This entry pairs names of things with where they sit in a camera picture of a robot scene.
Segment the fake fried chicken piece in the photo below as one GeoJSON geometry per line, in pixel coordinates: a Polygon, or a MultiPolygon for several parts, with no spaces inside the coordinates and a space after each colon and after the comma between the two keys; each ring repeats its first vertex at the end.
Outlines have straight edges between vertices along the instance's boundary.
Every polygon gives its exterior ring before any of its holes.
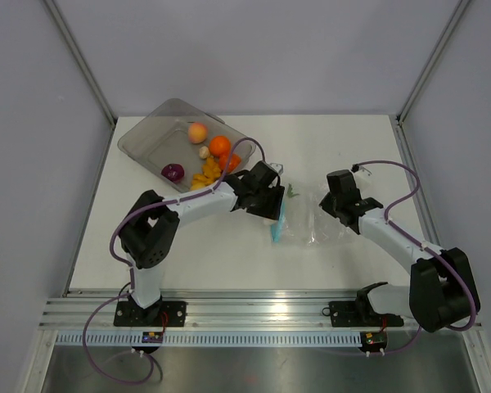
{"type": "Polygon", "coordinates": [[[193,183],[204,183],[206,186],[209,186],[210,184],[216,182],[220,178],[221,174],[222,171],[218,167],[217,161],[210,156],[202,165],[201,172],[193,175],[191,185],[193,183]]]}

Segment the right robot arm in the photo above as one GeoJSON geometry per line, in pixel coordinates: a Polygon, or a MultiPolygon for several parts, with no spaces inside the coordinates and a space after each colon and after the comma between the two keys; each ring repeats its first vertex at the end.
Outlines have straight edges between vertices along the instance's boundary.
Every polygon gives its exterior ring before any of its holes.
{"type": "Polygon", "coordinates": [[[467,254],[420,240],[400,228],[390,208],[363,198],[355,173],[359,166],[327,175],[328,192],[320,207],[346,228],[378,245],[409,273],[409,284],[376,282],[357,291],[346,307],[347,325],[399,326],[412,318],[427,332],[465,331],[476,320],[480,298],[467,254]]]}

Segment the purple fake onion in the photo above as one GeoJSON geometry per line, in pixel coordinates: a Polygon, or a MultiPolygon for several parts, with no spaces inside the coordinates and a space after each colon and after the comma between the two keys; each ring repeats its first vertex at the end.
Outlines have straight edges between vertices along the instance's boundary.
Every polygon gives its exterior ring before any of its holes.
{"type": "Polygon", "coordinates": [[[185,177],[184,168],[177,163],[167,164],[160,174],[172,183],[178,183],[185,177]]]}

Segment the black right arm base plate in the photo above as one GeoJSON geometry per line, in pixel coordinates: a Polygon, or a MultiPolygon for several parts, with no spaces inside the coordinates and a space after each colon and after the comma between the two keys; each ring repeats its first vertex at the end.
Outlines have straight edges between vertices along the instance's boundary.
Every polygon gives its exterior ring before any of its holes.
{"type": "Polygon", "coordinates": [[[356,310],[354,300],[338,300],[328,303],[328,316],[334,328],[400,328],[403,319],[394,314],[363,316],[356,310]]]}

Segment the white fake radish with leaves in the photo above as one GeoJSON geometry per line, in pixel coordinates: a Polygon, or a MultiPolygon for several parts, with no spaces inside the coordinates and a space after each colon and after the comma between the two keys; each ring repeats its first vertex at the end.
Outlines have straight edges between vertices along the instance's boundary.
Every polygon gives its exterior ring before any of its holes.
{"type": "Polygon", "coordinates": [[[292,183],[271,187],[267,195],[267,216],[263,218],[263,224],[268,226],[287,220],[291,212],[290,199],[299,195],[298,189],[292,183]]]}

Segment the clear zip top bag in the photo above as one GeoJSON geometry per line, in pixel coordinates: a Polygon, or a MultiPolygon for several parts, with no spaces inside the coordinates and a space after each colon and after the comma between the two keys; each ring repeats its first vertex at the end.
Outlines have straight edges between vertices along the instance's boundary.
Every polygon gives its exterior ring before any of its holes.
{"type": "Polygon", "coordinates": [[[292,183],[300,195],[290,199],[291,212],[288,219],[271,225],[270,234],[273,244],[340,246],[355,240],[352,230],[319,207],[319,202],[328,192],[325,182],[302,183],[291,180],[288,183],[292,183]]]}

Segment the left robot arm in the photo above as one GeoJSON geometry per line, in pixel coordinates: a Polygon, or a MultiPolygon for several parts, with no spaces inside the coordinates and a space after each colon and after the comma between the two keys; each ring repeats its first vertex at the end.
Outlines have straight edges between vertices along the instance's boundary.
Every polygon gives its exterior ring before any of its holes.
{"type": "Polygon", "coordinates": [[[119,241],[124,256],[116,259],[129,268],[126,295],[118,295],[116,327],[165,327],[184,324],[184,303],[164,300],[160,290],[160,264],[180,228],[200,219],[244,210],[276,221],[280,218],[285,188],[280,164],[257,162],[252,169],[227,174],[199,190],[165,199],[155,191],[144,192],[119,224],[112,241],[119,241]]]}

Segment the beige fake garlic bulb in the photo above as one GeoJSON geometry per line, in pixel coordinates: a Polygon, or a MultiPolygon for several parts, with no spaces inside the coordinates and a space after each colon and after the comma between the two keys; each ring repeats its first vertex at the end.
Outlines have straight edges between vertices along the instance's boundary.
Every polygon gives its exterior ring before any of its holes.
{"type": "Polygon", "coordinates": [[[209,151],[209,148],[206,147],[206,146],[202,146],[200,149],[199,149],[199,157],[202,159],[202,160],[205,160],[207,159],[208,157],[210,157],[210,151],[209,151]]]}

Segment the orange fake pumpkin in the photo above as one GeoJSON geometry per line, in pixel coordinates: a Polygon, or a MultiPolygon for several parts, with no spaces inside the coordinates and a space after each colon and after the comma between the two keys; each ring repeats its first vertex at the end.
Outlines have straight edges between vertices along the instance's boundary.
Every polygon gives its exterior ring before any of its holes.
{"type": "Polygon", "coordinates": [[[218,167],[223,172],[226,170],[229,174],[232,173],[241,163],[241,158],[233,153],[230,155],[228,152],[222,154],[218,159],[218,167]]]}

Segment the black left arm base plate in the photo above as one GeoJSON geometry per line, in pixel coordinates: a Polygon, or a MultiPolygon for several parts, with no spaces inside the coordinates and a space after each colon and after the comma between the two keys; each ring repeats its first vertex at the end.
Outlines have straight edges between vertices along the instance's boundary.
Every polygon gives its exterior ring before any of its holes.
{"type": "Polygon", "coordinates": [[[143,309],[127,300],[117,304],[113,324],[122,328],[182,328],[186,315],[185,301],[162,301],[143,309]]]}

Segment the orange fake orange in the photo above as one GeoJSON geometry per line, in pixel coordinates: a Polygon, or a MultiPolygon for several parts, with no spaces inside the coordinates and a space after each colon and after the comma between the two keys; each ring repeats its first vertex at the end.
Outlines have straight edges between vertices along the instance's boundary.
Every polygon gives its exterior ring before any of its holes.
{"type": "Polygon", "coordinates": [[[209,153],[215,157],[226,155],[231,151],[231,149],[232,144],[230,140],[223,135],[215,136],[209,142],[209,153]]]}

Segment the fake peach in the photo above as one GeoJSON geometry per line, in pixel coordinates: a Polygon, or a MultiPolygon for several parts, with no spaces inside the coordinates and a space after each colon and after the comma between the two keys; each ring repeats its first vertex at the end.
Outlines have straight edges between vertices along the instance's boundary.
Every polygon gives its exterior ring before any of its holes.
{"type": "Polygon", "coordinates": [[[187,130],[187,137],[190,143],[200,144],[203,143],[209,134],[208,128],[199,122],[193,122],[189,125],[187,130]]]}

